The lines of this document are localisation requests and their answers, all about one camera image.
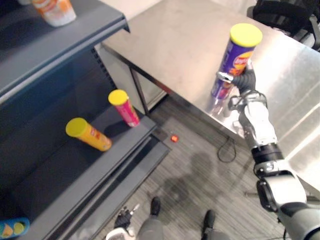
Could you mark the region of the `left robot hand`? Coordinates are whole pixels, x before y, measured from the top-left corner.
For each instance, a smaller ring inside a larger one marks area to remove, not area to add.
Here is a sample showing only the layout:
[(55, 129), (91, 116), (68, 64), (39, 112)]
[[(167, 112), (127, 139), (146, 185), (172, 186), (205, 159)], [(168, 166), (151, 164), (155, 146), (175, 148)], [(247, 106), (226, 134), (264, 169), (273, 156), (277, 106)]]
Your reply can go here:
[(139, 209), (140, 204), (136, 204), (132, 209), (124, 206), (117, 215), (114, 222), (114, 228), (123, 228), (127, 230), (131, 224), (131, 218), (133, 214)]

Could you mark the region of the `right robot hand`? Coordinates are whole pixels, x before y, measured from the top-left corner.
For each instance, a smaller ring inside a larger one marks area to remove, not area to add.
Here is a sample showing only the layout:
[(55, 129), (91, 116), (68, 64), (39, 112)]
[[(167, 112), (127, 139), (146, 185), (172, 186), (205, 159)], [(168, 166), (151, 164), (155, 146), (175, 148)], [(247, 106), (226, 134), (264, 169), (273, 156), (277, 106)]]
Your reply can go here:
[(233, 76), (229, 73), (218, 71), (216, 76), (219, 80), (237, 87), (240, 95), (256, 89), (256, 75), (250, 59), (240, 75)]

